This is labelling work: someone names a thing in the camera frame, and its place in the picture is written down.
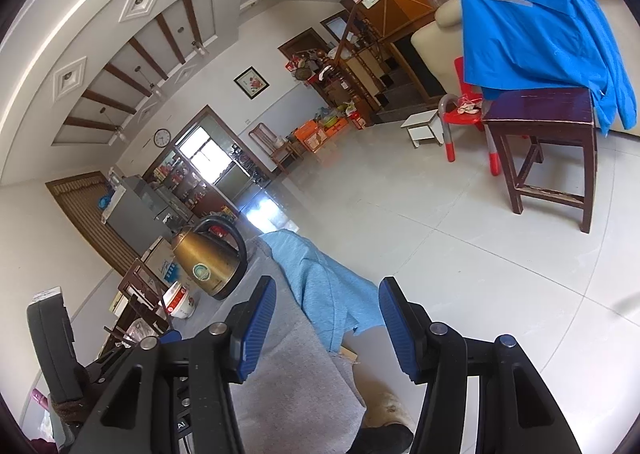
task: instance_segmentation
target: ceiling beam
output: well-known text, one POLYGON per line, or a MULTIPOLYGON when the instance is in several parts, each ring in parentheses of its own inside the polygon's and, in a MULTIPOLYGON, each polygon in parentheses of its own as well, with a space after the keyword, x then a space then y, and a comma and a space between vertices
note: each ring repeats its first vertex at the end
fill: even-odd
POLYGON ((184 64, 185 63, 184 56, 182 56, 182 53, 180 52, 180 48, 178 47, 178 44, 175 42, 174 35, 171 33, 171 30, 169 29, 169 26, 167 25, 166 20, 164 19, 164 15, 162 15, 162 13, 158 13, 158 16, 156 17, 156 22, 158 22, 158 25, 160 26, 160 30, 164 35, 164 38, 166 38, 166 41, 169 42, 169 45, 171 46, 171 49, 174 52, 175 57, 178 60, 180 60, 181 64, 184 64))
POLYGON ((99 92, 95 92, 90 89, 85 90, 82 93, 82 97, 86 98, 87 100, 97 101, 98 103, 101 103, 103 105, 108 105, 109 107, 116 108, 118 110, 126 112, 127 114, 136 113, 136 110, 133 107, 130 107, 129 105, 125 105, 124 103, 120 103, 118 100, 113 100, 108 96, 105 96, 103 94, 100 94, 99 92))
POLYGON ((85 127, 86 129, 108 130, 116 132, 120 127, 111 123, 103 123, 101 121, 93 121, 91 119, 76 118, 67 116, 62 125, 71 125, 72 127, 85 127))
POLYGON ((167 76, 167 74, 162 71, 162 68, 158 65, 158 63, 151 57, 151 55, 149 53, 146 52, 146 50, 142 47, 142 44, 140 44, 140 42, 138 42, 138 40, 136 40, 136 37, 131 37, 129 39, 129 44, 131 44, 131 47, 133 49, 135 49, 138 54, 140 56, 142 56, 142 58, 144 58, 146 60, 146 63, 149 64, 151 67, 154 68, 154 71, 157 72, 162 78, 164 78, 165 80, 168 80, 169 77, 167 76))
POLYGON ((135 90, 140 91, 145 96, 151 97, 151 91, 148 90, 148 88, 146 88, 144 85, 140 84, 139 82, 135 81, 126 72, 121 71, 120 69, 118 69, 113 64, 107 63, 104 66, 104 70, 107 71, 107 72, 110 72, 116 78, 121 79, 125 84, 130 85, 135 90))
POLYGON ((187 18, 189 19, 189 26, 191 26, 191 32, 193 33, 193 39, 202 43, 202 37, 200 36, 200 30, 198 29, 198 20, 196 19, 196 12, 193 10, 193 2, 191 0, 182 0, 185 10, 187 10, 187 18))

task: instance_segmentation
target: picture frame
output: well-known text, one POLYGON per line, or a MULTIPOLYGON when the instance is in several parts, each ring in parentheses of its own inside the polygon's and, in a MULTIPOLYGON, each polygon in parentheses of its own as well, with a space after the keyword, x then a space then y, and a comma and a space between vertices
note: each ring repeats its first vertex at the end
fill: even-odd
POLYGON ((234 82, 238 84, 238 87, 240 87, 251 100, 269 87, 269 83, 262 78, 260 73, 253 67, 239 74, 234 79, 234 82))

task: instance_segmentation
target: round green label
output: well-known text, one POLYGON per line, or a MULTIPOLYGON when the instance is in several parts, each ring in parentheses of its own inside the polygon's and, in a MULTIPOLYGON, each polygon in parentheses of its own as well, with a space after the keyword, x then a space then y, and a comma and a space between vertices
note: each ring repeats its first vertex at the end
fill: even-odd
POLYGON ((193 277, 198 280, 209 280, 211 271, 205 264, 196 264, 193 267, 193 277))

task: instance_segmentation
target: screw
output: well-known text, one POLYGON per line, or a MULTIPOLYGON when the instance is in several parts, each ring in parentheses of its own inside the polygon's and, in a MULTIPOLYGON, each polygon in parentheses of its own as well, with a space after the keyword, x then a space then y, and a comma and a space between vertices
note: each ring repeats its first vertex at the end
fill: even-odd
POLYGON ((429 331, 434 335, 446 335, 449 328, 447 328, 447 325, 442 322, 434 322, 429 326, 429 331))
POLYGON ((145 351, 151 350, 158 345, 158 339, 156 337, 147 337, 140 341, 140 347, 145 351))
POLYGON ((511 335, 500 335, 500 344, 507 348, 512 348, 517 344, 516 339, 511 335))
POLYGON ((226 333, 226 324, 224 322, 213 322, 212 325, 209 326, 209 333, 212 335, 224 335, 226 333))

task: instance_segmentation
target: red chair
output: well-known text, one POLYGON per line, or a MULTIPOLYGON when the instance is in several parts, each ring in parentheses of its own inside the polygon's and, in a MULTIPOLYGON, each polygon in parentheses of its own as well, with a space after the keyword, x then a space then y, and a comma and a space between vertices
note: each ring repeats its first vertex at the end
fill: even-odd
POLYGON ((440 114, 440 120, 442 121, 442 132, 444 136, 445 150, 447 151, 447 160, 450 162, 456 160, 456 152, 453 147, 453 140, 451 138, 451 131, 449 125, 475 125, 476 128, 486 134, 486 144, 489 149, 489 168, 491 174, 494 176, 500 175, 500 159, 498 158, 497 150, 495 149, 494 139, 488 130, 484 129, 482 125, 482 113, 484 109, 488 108, 488 102, 482 100, 482 94, 473 91, 473 87, 464 81, 464 66, 463 57, 459 56, 454 60, 456 66, 456 73, 460 81, 460 90, 462 96, 458 97, 455 94, 445 94, 438 104, 438 113, 440 114), (478 101, 481 100, 481 108, 478 112, 458 112, 458 107, 463 101, 478 101), (447 111, 447 105, 453 103, 452 110, 447 111))

